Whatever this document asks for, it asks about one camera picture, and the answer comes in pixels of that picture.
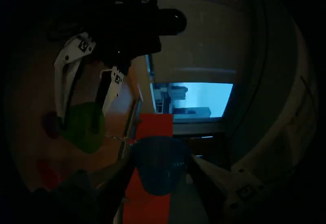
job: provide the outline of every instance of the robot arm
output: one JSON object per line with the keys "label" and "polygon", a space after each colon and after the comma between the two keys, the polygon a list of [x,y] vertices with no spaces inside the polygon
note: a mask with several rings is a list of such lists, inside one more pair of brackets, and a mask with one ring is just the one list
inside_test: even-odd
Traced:
{"label": "robot arm", "polygon": [[[90,55],[95,46],[96,43],[84,32],[68,40],[55,60],[55,106],[62,125],[65,125],[69,97],[73,92],[73,83],[82,58]],[[64,71],[65,65],[69,65],[66,72]],[[105,115],[113,100],[119,96],[124,74],[113,66],[112,69],[102,70],[100,78],[96,103],[102,107]]]}
{"label": "robot arm", "polygon": [[[54,62],[55,107],[62,124],[65,124],[68,100],[79,65],[84,56],[92,53],[95,45],[86,32],[74,36],[67,41]],[[65,65],[69,66],[64,73]]]}

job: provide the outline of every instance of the white wall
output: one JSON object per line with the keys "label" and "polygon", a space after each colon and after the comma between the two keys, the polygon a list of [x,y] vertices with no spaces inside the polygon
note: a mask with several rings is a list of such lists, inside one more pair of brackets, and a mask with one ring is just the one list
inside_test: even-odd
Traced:
{"label": "white wall", "polygon": [[153,54],[155,82],[237,83],[251,44],[246,0],[158,0],[187,18],[178,36],[161,37]]}

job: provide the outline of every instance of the cable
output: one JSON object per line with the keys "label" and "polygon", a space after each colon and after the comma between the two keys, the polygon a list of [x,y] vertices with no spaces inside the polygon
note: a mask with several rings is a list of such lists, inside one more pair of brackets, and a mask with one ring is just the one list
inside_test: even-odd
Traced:
{"label": "cable", "polygon": [[307,92],[308,92],[310,98],[311,98],[311,102],[312,102],[313,110],[314,110],[315,116],[317,116],[317,109],[316,109],[316,107],[315,107],[315,100],[314,100],[314,98],[313,98],[313,93],[311,92],[311,90],[310,90],[310,88],[309,88],[309,86],[308,86],[306,80],[303,78],[303,76],[301,76],[300,78],[301,78],[302,83],[304,84],[304,86],[305,86],[305,88],[306,88],[306,90],[307,90]]}

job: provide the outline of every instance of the red object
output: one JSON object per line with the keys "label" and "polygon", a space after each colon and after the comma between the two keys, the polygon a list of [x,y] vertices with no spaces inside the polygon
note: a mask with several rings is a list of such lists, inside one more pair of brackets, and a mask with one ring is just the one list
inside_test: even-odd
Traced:
{"label": "red object", "polygon": [[50,190],[53,190],[59,185],[60,183],[59,176],[50,167],[48,161],[46,160],[36,161],[36,169],[45,187],[47,187]]}
{"label": "red object", "polygon": [[[173,136],[172,114],[140,114],[139,119],[137,140],[147,136]],[[137,169],[131,176],[126,197],[129,201],[124,203],[123,224],[168,223],[170,194],[158,197],[147,193],[141,185]]]}

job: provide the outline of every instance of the building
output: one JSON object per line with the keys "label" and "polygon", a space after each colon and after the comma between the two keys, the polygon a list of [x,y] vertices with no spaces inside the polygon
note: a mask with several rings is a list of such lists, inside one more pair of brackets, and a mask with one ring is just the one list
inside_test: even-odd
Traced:
{"label": "building", "polygon": [[172,113],[174,119],[209,118],[211,116],[209,107],[173,108]]}

